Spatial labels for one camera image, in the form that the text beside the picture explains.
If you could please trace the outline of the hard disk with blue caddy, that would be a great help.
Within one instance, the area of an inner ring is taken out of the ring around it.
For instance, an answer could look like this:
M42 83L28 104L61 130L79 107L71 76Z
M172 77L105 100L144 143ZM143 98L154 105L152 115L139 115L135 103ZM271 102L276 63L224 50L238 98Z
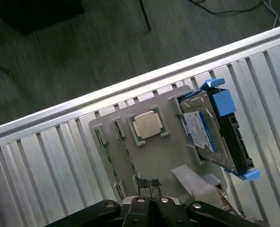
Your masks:
M224 84L223 78L208 79L198 90L178 97L181 121L200 158L251 182L261 174L247 152L233 98Z

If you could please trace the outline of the grey plastic parts rack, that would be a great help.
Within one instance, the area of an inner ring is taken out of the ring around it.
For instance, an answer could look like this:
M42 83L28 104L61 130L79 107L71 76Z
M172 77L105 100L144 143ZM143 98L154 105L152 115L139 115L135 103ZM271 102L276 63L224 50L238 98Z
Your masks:
M189 86L166 90L88 123L118 202L138 196L138 187L115 121L126 135L125 142L139 178L149 181L150 187L142 190L144 196L174 197L183 204L197 200L224 207L227 184L222 169L200 159L177 110L177 97L190 90ZM149 111L158 113L163 128L159 134L142 139L136 135L132 122Z

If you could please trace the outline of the black cabinet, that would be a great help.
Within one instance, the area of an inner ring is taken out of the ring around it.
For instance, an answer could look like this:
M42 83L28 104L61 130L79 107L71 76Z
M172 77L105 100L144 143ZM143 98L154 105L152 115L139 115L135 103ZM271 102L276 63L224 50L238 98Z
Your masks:
M81 0L0 0L0 19L22 35L84 13Z

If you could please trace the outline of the green RAM stick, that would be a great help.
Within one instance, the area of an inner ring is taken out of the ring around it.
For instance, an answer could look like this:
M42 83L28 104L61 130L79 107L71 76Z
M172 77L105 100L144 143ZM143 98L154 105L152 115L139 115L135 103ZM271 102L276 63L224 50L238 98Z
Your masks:
M131 165L131 168L132 168L132 172L133 172L133 178L138 180L139 179L139 176L138 176L138 172L136 171L136 168L135 168L135 165L133 163L133 160L132 160L132 157L129 153L129 150L128 150L128 147L127 147L127 144L125 142L125 133L123 132L123 130L120 128L119 126L119 122L118 121L115 121L114 122L115 124L115 128L116 128L116 132L118 134L118 137L119 137L119 141L121 142L122 144L122 148L123 150L125 151L125 154L127 156L127 159Z

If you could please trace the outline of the black desk leg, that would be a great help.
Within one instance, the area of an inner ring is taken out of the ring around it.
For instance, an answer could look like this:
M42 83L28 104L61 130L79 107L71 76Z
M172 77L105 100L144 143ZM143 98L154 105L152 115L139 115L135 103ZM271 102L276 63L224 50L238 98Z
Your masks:
M147 26L147 30L149 32L151 32L151 26L150 26L150 22L149 22L149 19L148 19L148 16L147 16L147 13L146 13L146 10L145 10L145 7L144 7L143 0L138 0L138 2L139 2L139 5L140 5L140 8L141 8L144 20L145 20L145 24Z

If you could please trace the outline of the silver CPU chip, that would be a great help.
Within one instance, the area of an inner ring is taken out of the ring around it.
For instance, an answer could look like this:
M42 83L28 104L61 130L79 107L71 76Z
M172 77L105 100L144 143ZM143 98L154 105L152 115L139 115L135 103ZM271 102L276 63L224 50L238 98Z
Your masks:
M154 111L149 111L136 116L132 124L136 131L136 135L142 139L159 134L163 128L158 113Z

